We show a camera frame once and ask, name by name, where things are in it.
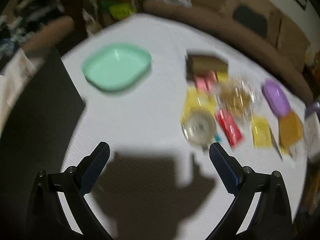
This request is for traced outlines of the yellow lemon sachet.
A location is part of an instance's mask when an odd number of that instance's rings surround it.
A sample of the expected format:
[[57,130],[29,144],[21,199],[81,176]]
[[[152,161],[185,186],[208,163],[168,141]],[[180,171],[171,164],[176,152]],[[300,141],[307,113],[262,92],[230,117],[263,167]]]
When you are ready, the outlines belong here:
[[214,117],[216,106],[217,101],[214,96],[198,90],[195,86],[189,86],[180,117],[180,124],[184,124],[185,120],[196,111],[205,111]]

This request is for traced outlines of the mint green plastic plate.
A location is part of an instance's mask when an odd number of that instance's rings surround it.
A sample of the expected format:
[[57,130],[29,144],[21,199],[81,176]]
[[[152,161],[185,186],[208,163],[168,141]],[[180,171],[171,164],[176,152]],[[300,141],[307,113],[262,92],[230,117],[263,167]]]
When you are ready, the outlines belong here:
[[86,80],[106,92],[119,92],[134,85],[151,68],[151,54],[130,43],[112,43],[85,59]]

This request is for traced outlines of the black storage bin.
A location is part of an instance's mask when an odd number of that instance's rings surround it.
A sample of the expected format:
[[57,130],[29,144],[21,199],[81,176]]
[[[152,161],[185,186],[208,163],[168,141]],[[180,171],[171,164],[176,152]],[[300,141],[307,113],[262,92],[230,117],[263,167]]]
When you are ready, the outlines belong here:
[[1,239],[22,239],[37,173],[58,173],[85,108],[51,49],[18,97],[1,135]]

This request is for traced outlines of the small yellow packet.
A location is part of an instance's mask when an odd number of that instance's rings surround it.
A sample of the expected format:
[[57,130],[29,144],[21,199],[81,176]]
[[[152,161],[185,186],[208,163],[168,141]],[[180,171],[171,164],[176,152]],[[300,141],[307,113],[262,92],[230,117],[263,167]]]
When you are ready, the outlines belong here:
[[271,148],[272,137],[268,121],[263,116],[251,116],[253,145],[255,148]]

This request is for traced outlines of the orange brown packet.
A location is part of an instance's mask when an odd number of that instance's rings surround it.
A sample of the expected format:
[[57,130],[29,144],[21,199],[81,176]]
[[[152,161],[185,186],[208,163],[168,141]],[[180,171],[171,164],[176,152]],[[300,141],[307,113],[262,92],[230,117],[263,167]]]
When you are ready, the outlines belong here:
[[303,138],[303,125],[295,111],[291,110],[287,115],[279,119],[279,138],[283,148],[289,149]]

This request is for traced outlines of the red snack packet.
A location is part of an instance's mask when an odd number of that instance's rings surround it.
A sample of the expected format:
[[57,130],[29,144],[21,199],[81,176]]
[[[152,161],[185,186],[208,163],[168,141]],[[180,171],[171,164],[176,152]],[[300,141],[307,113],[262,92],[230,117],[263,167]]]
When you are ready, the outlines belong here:
[[216,111],[215,117],[225,133],[230,146],[235,148],[243,140],[243,135],[232,115],[226,109],[219,109]]

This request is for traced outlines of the round clear lidded container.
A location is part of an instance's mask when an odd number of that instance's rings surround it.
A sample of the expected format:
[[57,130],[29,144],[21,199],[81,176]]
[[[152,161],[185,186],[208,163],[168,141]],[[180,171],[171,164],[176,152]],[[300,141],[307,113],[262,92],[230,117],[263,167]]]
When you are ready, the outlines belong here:
[[196,110],[182,122],[182,131],[190,144],[206,148],[217,133],[216,121],[208,111]]

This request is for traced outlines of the purple plastic plate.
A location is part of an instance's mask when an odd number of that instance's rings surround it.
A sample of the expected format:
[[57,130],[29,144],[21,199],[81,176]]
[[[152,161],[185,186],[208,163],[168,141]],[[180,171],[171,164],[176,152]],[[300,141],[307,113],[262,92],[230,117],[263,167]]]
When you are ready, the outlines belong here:
[[271,79],[265,80],[261,91],[276,117],[279,118],[288,115],[291,111],[290,103],[276,81]]

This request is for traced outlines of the clear gold candy bag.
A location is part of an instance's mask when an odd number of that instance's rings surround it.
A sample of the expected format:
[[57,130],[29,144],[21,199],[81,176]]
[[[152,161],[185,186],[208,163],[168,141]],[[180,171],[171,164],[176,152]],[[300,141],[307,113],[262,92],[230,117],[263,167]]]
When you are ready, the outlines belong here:
[[217,100],[237,119],[245,119],[252,114],[255,104],[255,90],[240,77],[231,77],[217,85]]

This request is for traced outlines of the pink snack packet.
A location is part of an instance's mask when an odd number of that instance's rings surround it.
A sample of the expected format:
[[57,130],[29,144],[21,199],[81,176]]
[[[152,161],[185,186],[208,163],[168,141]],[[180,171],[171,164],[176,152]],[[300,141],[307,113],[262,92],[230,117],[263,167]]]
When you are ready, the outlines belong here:
[[195,86],[198,90],[210,94],[213,90],[213,85],[217,82],[214,71],[208,72],[206,76],[194,76]]

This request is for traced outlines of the brown rectangular box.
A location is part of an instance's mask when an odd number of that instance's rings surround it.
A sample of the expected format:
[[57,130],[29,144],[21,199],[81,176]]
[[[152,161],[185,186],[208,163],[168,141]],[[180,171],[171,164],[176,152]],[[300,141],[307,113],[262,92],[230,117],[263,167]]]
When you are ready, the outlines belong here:
[[211,71],[228,72],[228,61],[214,54],[205,54],[200,51],[187,51],[185,57],[185,72],[188,81],[194,81],[194,76],[206,77]]

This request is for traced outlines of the brown sofa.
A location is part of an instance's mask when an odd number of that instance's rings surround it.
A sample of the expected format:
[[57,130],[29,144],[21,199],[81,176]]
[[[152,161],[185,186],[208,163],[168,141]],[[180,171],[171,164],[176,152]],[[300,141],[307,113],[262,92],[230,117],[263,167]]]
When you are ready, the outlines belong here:
[[187,24],[220,39],[282,81],[305,104],[312,103],[313,93],[308,83],[290,60],[235,20],[203,8],[186,8],[157,0],[144,0],[143,9],[147,14]]

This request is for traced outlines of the black cushion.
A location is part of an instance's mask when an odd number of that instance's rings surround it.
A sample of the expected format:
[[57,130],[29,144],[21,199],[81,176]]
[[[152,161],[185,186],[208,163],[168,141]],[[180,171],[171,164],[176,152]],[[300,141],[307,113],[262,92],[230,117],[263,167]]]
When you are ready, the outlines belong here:
[[267,37],[267,19],[246,5],[239,5],[232,18],[263,38]]

